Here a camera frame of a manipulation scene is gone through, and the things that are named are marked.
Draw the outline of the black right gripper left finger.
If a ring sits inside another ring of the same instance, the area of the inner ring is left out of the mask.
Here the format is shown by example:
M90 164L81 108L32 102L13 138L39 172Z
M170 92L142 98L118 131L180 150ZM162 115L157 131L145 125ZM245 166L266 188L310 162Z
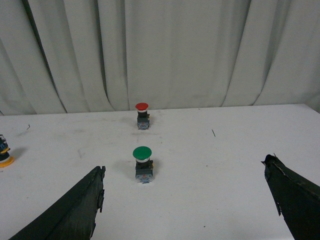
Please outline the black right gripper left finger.
M104 202L105 166L96 166L12 240L89 240Z

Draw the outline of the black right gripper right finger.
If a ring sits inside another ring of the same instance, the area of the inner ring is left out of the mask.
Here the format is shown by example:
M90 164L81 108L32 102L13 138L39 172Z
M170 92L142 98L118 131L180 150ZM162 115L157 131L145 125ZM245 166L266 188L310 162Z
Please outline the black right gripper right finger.
M295 240L320 238L320 187L286 167L275 155L262 162L277 212Z

